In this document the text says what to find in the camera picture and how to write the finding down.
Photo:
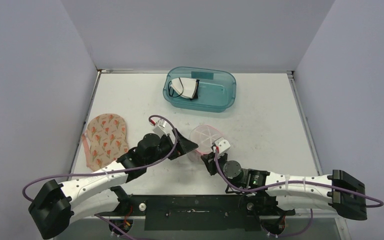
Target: white tabletop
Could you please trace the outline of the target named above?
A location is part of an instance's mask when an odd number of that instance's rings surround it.
[[[220,130],[229,140],[228,159],[243,168],[279,174],[316,176],[317,170],[285,73],[239,73],[236,100],[221,113],[173,107],[163,97],[164,73],[103,73],[90,110],[92,118],[106,113],[122,116],[127,124],[127,142],[135,147],[152,132],[148,116],[168,118],[188,137],[196,126],[206,124]],[[74,173],[91,173],[79,145]],[[226,183],[210,176],[203,164],[187,156],[150,167],[147,173],[123,184],[128,194],[213,195],[224,194]]]

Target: gray wall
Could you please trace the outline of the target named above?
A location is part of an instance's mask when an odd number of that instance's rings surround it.
[[[336,0],[295,72],[322,169],[343,169],[384,200],[384,1]],[[384,239],[384,207],[349,220]]]
[[[61,0],[101,69],[293,70],[334,0]]]
[[[41,239],[21,190],[69,171],[96,74],[59,0],[0,0],[0,240]]]

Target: pink patterned mitt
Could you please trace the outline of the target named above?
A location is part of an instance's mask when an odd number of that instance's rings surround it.
[[[93,171],[104,168],[129,150],[126,122],[114,113],[92,119],[81,137],[86,166]]]

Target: transparent blue bin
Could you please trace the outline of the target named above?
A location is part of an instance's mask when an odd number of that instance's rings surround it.
[[[199,79],[198,99],[171,97],[169,83],[177,78]],[[179,66],[168,72],[162,94],[176,108],[221,113],[235,102],[236,79],[226,71]]]

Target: white cable tie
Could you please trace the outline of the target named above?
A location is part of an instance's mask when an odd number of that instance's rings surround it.
[[[111,181],[111,179],[110,179],[110,175],[108,175],[108,172],[105,171],[105,169],[103,169],[103,168],[101,168],[101,170],[105,173],[105,177],[106,177],[106,179],[107,179],[107,182]]]
[[[289,184],[288,184],[288,182],[289,182],[290,178],[291,178],[291,175],[289,175],[289,174],[285,175],[285,189],[286,189],[286,192],[289,191]]]
[[[302,178],[302,186],[304,187],[304,193],[306,192],[306,178]]]

